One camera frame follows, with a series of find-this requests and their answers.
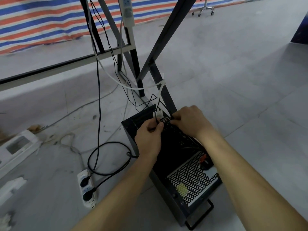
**power socket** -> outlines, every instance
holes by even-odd
[[[92,178],[89,179],[89,183],[85,186],[85,187],[81,187],[80,186],[80,183],[81,181],[88,177],[90,175],[90,172],[89,170],[84,170],[84,171],[81,171],[79,174],[77,174],[77,179],[78,179],[78,186],[79,186],[79,191],[80,191],[80,194],[81,194],[81,200],[83,202],[83,205],[87,208],[94,208],[95,205],[96,205],[96,202],[97,202],[97,193],[94,192],[93,193],[93,196],[92,198],[89,200],[89,201],[84,201],[83,200],[83,195],[89,191],[89,190],[92,190],[94,188],[94,184],[93,184],[93,181],[92,181]]]

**striped tarpaulin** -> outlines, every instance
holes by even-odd
[[[109,29],[97,0],[92,0],[106,29]],[[169,16],[178,0],[132,0],[135,23]],[[247,0],[208,0],[219,6]],[[121,15],[118,0],[105,0],[117,26]],[[193,8],[203,6],[197,0]],[[93,15],[98,31],[103,31]],[[27,49],[40,44],[67,41],[88,35],[84,13],[79,0],[0,0],[0,54]]]

